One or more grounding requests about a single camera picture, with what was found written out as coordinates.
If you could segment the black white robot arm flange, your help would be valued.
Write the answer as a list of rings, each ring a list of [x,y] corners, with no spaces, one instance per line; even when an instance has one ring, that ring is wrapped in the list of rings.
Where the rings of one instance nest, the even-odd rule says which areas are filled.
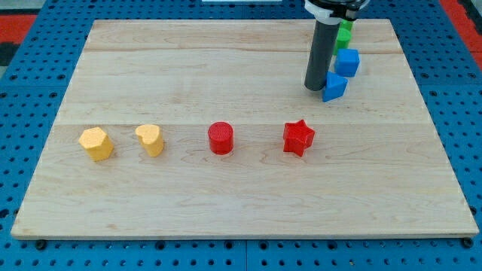
[[[305,0],[304,8],[317,22],[336,25],[342,20],[355,21],[371,0]]]

